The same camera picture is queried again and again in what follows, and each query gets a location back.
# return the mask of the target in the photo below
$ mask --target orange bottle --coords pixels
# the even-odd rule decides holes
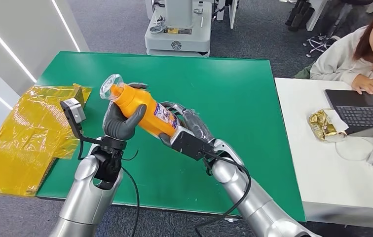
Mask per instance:
[[[120,74],[109,76],[99,93],[101,98],[113,100],[126,117],[130,117],[139,105],[145,104],[146,113],[139,126],[155,137],[160,133],[172,137],[178,127],[178,118],[173,113],[157,103],[148,91],[125,84]]]

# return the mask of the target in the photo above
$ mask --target green tabletop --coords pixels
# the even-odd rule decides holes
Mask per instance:
[[[269,61],[60,52],[37,84],[92,87],[82,126],[85,136],[96,138],[103,135],[108,105],[99,97],[99,88],[117,73],[125,82],[147,83],[156,101],[194,108],[216,138],[234,147],[274,200],[290,216],[305,221]],[[89,148],[85,143],[83,156]],[[123,166],[137,182],[141,206],[205,213],[223,213],[232,206],[222,186],[207,176],[202,161],[176,153],[139,127],[124,157],[131,158],[137,149],[137,157],[123,161]],[[66,197],[79,163],[76,156],[77,152],[71,160],[55,162],[38,197]],[[128,176],[114,203],[136,203]]]

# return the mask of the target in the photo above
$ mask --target floor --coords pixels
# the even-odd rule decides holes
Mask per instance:
[[[145,54],[148,19],[143,0],[68,0],[91,51]],[[314,32],[289,32],[284,22],[293,6],[278,0],[243,0],[231,30],[228,15],[214,25],[212,57],[269,59],[276,77],[291,77],[308,65],[301,44]],[[43,237],[54,227],[62,202],[0,196],[0,237]],[[110,207],[98,227],[98,237],[129,236],[135,209]],[[193,226],[210,217],[160,210],[141,210],[136,236],[191,237]],[[373,228],[303,223],[326,236],[373,237]],[[251,237],[246,223],[220,221],[202,228],[206,237]]]

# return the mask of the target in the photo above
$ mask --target laptop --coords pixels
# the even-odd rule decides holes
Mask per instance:
[[[373,137],[373,95],[354,90],[325,90],[330,105],[349,126],[349,136]]]

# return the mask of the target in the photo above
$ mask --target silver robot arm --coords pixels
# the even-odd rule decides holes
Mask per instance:
[[[215,140],[214,146],[214,151],[229,155],[224,158],[243,165],[240,157],[223,140]],[[222,184],[233,203],[242,198],[249,180],[236,165],[216,160],[212,166],[212,173],[214,178]],[[253,178],[250,182],[250,191],[237,209],[255,236],[319,237],[287,215]]]
[[[203,158],[207,173],[222,184],[233,203],[242,199],[247,185],[250,185],[237,209],[256,237],[320,237],[287,215],[260,184],[253,178],[249,180],[238,166],[214,158],[218,156],[244,167],[234,149],[225,141],[215,139],[194,110],[172,102],[162,102],[162,105],[184,118],[184,127],[179,127],[170,140],[159,136],[165,145],[195,160]]]
[[[119,171],[113,185],[94,185],[93,178],[99,168],[95,156],[85,157],[77,167],[75,180],[59,214],[50,237],[94,237],[105,210],[111,205],[123,172]]]
[[[111,205],[121,183],[123,171],[127,172],[121,166],[126,140],[133,137],[135,127],[143,118],[147,108],[145,105],[140,105],[134,115],[126,118],[118,106],[110,102],[103,122],[105,135],[93,139],[82,135],[80,123],[86,117],[81,104],[74,98],[61,101],[60,104],[73,134],[81,141],[79,156],[84,141],[97,145],[91,147],[90,155],[87,157],[83,159],[78,157],[81,161],[76,169],[74,182],[50,237],[94,237],[96,228],[106,209]],[[100,182],[94,184],[94,178]]]

